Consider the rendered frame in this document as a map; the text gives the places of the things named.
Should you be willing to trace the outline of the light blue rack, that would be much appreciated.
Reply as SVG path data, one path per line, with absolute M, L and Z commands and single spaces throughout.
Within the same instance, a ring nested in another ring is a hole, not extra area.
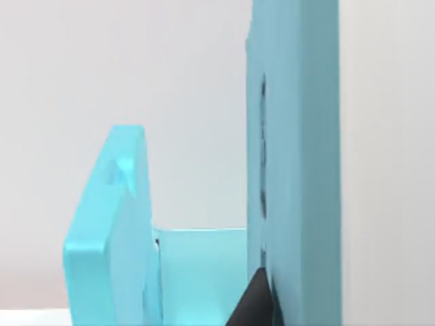
M 63 245 L 73 326 L 225 326 L 266 268 L 284 326 L 343 326 L 338 0 L 253 0 L 247 225 L 158 229 L 145 131 L 114 126 Z

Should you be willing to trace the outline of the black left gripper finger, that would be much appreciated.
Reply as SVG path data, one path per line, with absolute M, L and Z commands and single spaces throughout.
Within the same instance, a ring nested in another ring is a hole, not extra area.
M 258 268 L 225 326 L 284 326 L 275 289 L 265 267 Z

